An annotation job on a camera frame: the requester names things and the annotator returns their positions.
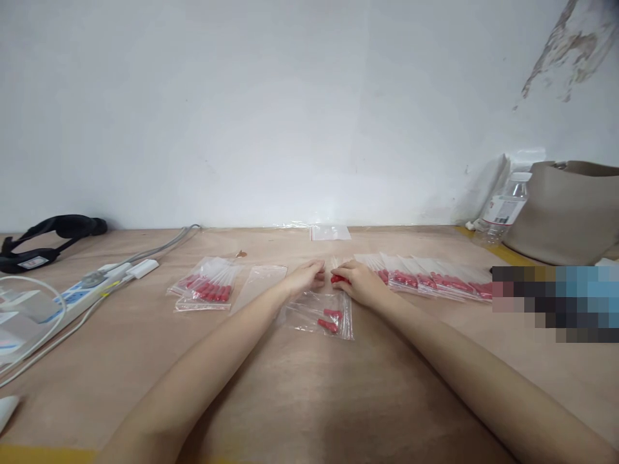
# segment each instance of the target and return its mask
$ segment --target white cable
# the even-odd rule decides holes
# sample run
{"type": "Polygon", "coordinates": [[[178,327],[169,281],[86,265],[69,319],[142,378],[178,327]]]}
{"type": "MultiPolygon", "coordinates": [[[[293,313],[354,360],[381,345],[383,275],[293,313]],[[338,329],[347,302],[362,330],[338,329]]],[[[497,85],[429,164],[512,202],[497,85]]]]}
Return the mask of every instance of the white cable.
{"type": "Polygon", "coordinates": [[[37,280],[37,279],[30,278],[30,277],[22,277],[22,276],[0,277],[0,281],[8,280],[8,279],[26,280],[28,282],[33,282],[35,284],[38,284],[41,287],[47,288],[47,290],[52,292],[60,300],[60,304],[62,305],[63,308],[62,308],[62,313],[57,317],[57,321],[54,324],[54,326],[37,343],[35,343],[33,346],[31,346],[31,348],[29,350],[27,350],[27,352],[22,354],[18,359],[13,361],[8,366],[3,367],[0,370],[0,375],[4,374],[6,371],[11,369],[15,364],[17,364],[19,362],[22,362],[24,359],[26,359],[28,356],[30,356],[38,347],[40,347],[43,343],[45,343],[47,341],[47,338],[56,330],[56,327],[58,327],[58,325],[62,322],[62,320],[64,319],[64,316],[66,315],[66,312],[67,312],[66,301],[64,300],[64,297],[60,293],[58,293],[58,290],[56,290],[51,285],[48,285],[45,282],[42,282],[42,281],[37,280]]]}
{"type": "Polygon", "coordinates": [[[62,343],[63,341],[65,341],[67,338],[69,338],[71,335],[73,335],[75,332],[77,332],[77,330],[82,327],[82,325],[84,325],[84,323],[88,320],[88,318],[90,317],[90,315],[93,313],[93,311],[95,309],[98,308],[98,306],[103,302],[103,300],[105,300],[105,298],[107,298],[108,296],[110,296],[112,293],[116,292],[116,290],[120,289],[123,285],[125,285],[127,282],[129,282],[130,280],[133,280],[132,276],[127,276],[125,277],[123,280],[121,280],[121,282],[119,284],[117,284],[115,287],[110,289],[110,292],[107,295],[104,295],[102,297],[100,297],[100,299],[98,299],[97,301],[95,301],[92,306],[87,310],[87,312],[85,312],[84,317],[82,317],[82,320],[79,322],[79,324],[77,324],[73,329],[71,329],[70,331],[68,331],[66,334],[64,334],[62,337],[60,337],[58,340],[56,340],[54,343],[52,343],[51,345],[49,345],[46,349],[44,349],[43,351],[41,351],[40,353],[38,353],[36,356],[34,356],[34,358],[32,358],[30,361],[28,361],[28,363],[26,363],[21,369],[19,369],[15,374],[13,374],[11,377],[9,377],[8,379],[6,379],[5,381],[3,381],[2,383],[0,383],[0,388],[4,387],[5,385],[8,385],[9,383],[11,383],[12,381],[14,381],[17,377],[19,377],[20,375],[22,375],[25,371],[27,371],[30,366],[32,366],[35,362],[37,362],[38,360],[40,360],[43,356],[45,356],[47,353],[49,353],[51,350],[53,350],[54,348],[56,348],[58,345],[60,345],[60,343],[62,343]]]}
{"type": "Polygon", "coordinates": [[[182,239],[185,238],[185,236],[190,232],[191,229],[193,229],[194,227],[198,227],[198,228],[202,228],[202,226],[200,224],[192,224],[189,227],[184,227],[181,229],[181,232],[174,237],[173,239],[171,239],[168,243],[166,243],[165,245],[162,245],[160,247],[157,248],[153,248],[150,250],[146,250],[146,251],[141,251],[140,253],[136,253],[135,255],[131,256],[131,258],[127,258],[125,261],[118,263],[116,265],[114,265],[113,267],[106,269],[105,272],[110,272],[114,269],[116,269],[117,267],[122,266],[123,264],[127,264],[127,263],[132,263],[135,261],[138,261],[140,259],[144,259],[144,258],[148,258],[149,256],[152,256],[160,251],[165,250],[166,248],[171,247],[172,245],[175,245],[176,243],[180,242],[182,239]]]}

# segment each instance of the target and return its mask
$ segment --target water bottle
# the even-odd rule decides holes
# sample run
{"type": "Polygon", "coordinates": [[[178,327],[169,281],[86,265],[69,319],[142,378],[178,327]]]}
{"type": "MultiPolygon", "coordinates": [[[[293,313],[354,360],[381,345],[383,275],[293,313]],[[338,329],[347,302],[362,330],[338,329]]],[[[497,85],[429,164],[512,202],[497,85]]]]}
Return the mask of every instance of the water bottle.
{"type": "Polygon", "coordinates": [[[512,173],[503,190],[492,197],[484,214],[477,221],[473,243],[484,248],[501,244],[505,233],[529,198],[527,181],[530,178],[531,173],[512,173]]]}

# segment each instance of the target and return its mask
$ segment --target tan tabletop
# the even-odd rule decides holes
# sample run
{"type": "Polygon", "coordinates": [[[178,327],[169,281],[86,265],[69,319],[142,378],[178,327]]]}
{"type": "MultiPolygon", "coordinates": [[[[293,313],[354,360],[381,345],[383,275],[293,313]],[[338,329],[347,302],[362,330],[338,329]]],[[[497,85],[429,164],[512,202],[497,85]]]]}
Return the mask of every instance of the tan tabletop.
{"type": "MultiPolygon", "coordinates": [[[[87,238],[28,276],[64,290],[85,273],[175,234],[114,231],[87,238]]],[[[379,251],[505,264],[452,227],[353,228],[351,236],[310,242],[307,229],[192,232],[158,258],[160,268],[109,297],[84,327],[0,389],[0,397],[23,397],[0,445],[100,449],[174,361],[228,317],[215,311],[174,313],[175,299],[165,296],[166,288],[204,256],[247,253],[239,258],[247,267],[233,300],[254,264],[295,267],[321,257],[329,267],[334,255],[379,251]]],[[[324,291],[330,291],[329,284],[324,291]]],[[[619,445],[617,345],[554,343],[550,331],[526,327],[521,314],[406,298],[491,350],[619,445]]],[[[392,328],[357,305],[353,328],[355,341],[347,342],[274,327],[204,415],[185,456],[269,463],[511,462],[392,328]]]]}

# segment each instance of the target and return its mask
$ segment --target beige bag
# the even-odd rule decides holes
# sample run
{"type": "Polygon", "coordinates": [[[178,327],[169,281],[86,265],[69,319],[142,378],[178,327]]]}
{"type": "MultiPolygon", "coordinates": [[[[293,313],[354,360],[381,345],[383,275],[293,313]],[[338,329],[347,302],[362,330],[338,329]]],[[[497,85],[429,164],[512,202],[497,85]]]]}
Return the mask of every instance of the beige bag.
{"type": "Polygon", "coordinates": [[[619,168],[539,162],[505,245],[558,266],[588,266],[619,242],[619,168]]]}

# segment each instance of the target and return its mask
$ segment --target white wall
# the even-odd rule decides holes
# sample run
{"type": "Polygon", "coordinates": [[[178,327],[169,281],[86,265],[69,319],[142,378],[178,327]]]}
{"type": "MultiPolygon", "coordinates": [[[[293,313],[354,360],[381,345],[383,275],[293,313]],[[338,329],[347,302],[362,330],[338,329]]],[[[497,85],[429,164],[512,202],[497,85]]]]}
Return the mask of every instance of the white wall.
{"type": "Polygon", "coordinates": [[[619,164],[616,46],[520,96],[565,0],[0,5],[0,231],[448,224],[503,151],[619,164]]]}

